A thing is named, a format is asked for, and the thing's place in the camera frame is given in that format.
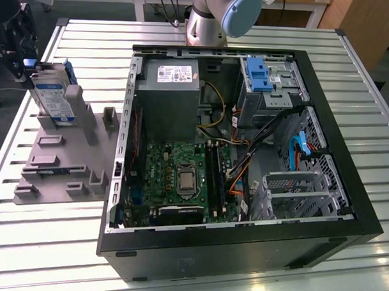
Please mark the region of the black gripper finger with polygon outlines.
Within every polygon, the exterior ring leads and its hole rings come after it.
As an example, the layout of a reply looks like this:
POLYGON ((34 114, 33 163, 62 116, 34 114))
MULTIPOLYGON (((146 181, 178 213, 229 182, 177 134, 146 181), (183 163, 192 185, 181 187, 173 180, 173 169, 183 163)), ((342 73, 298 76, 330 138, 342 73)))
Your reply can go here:
POLYGON ((25 66, 19 48, 12 48, 4 36, 0 35, 0 65, 17 82, 25 82, 25 66))
POLYGON ((20 6, 20 32, 22 41, 20 46, 24 51, 24 57, 28 59, 38 58, 38 31, 34 22, 33 12, 29 4, 22 3, 20 6))

